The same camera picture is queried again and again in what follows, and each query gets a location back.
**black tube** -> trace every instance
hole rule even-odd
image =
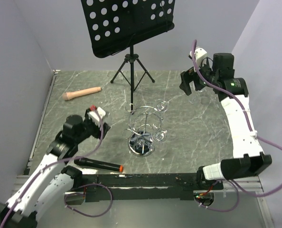
[[[75,160],[74,163],[78,166],[83,166],[83,167],[99,168],[99,169],[112,170],[112,171],[117,171],[117,172],[123,171],[123,166],[121,165],[92,160],[89,158],[81,158],[81,159]]]

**table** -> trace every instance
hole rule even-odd
[[[181,71],[150,71],[156,80],[153,84],[145,77],[134,93],[136,107],[153,105],[157,99],[169,103],[163,128],[168,130],[168,140],[146,158],[135,157],[128,151],[127,139],[122,136],[128,128],[130,86],[122,76],[114,83],[110,80],[116,71],[60,71],[53,84],[45,111],[38,141],[34,151],[31,173],[39,165],[49,144],[62,129],[66,117],[71,114],[84,116],[91,105],[102,107],[111,113],[111,130],[92,159],[121,164],[123,173],[176,173],[196,172],[199,166],[218,163],[232,158],[232,139],[226,114],[212,89],[193,92],[186,96],[179,89]],[[136,71],[136,81],[143,72]],[[62,93],[101,86],[102,91],[75,98],[62,99]],[[91,137],[79,145],[77,155],[89,153],[97,139]],[[105,170],[82,169],[84,174],[107,174]]]

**round hole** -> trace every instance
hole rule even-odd
[[[123,4],[122,4],[122,6],[123,6],[124,8],[126,8],[126,7],[128,6],[128,2],[127,2],[127,1],[124,1]]]
[[[108,24],[109,24],[108,20],[103,21],[104,26],[108,26]]]
[[[117,23],[117,22],[119,21],[119,17],[117,17],[117,16],[114,17],[114,18],[113,18],[113,21],[114,21],[114,23]]]
[[[96,31],[99,28],[99,26],[97,24],[93,25],[93,30]]]
[[[102,15],[105,15],[107,13],[107,9],[106,8],[102,8],[101,13],[102,13]]]
[[[114,5],[112,6],[112,10],[113,10],[113,11],[116,11],[117,9],[118,9],[118,5],[114,4]]]
[[[91,12],[89,16],[90,16],[91,19],[94,19],[96,14],[95,14],[95,12]]]
[[[86,1],[86,4],[89,5],[89,6],[92,6],[94,3],[94,0],[87,0]]]

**robotic arm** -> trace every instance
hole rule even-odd
[[[63,124],[63,130],[56,135],[42,162],[27,182],[6,204],[0,203],[0,225],[9,209],[18,202],[22,191],[28,185],[31,186],[24,196],[20,198],[8,217],[4,228],[35,228],[44,212],[60,195],[81,185],[82,172],[72,166],[66,166],[67,162],[56,163],[45,171],[42,171],[42,169],[58,160],[72,158],[78,151],[78,144],[90,136],[97,139],[100,138],[101,126],[97,114],[93,111],[94,109],[96,109],[102,119],[103,136],[105,137],[110,126],[105,123],[105,117],[108,113],[102,108],[92,106],[87,109],[84,120],[79,115],[67,117],[66,122]],[[33,183],[30,183],[39,172],[40,175],[36,177]]]
[[[231,92],[238,98],[245,107],[245,112],[253,129],[254,126],[249,108],[249,94],[245,80],[243,78],[234,78],[234,56],[230,53],[214,54],[211,68],[207,52],[203,48],[198,47],[195,50],[195,60],[200,68],[200,73],[208,82]],[[193,67],[181,73],[181,84],[179,87],[186,95],[192,93],[189,86],[190,82],[194,82],[196,91],[207,86]],[[260,174],[272,163],[271,156],[264,154],[256,138],[256,131],[250,132],[245,121],[244,112],[237,101],[219,90],[214,89],[214,92],[218,95],[219,101],[226,112],[233,140],[234,158],[200,167],[197,171],[199,181],[230,180]]]

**black pole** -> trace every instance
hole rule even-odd
[[[130,46],[130,55],[133,59],[133,46]],[[134,68],[133,68],[133,61],[131,61],[131,111],[133,111],[133,91],[135,89],[134,83]]]

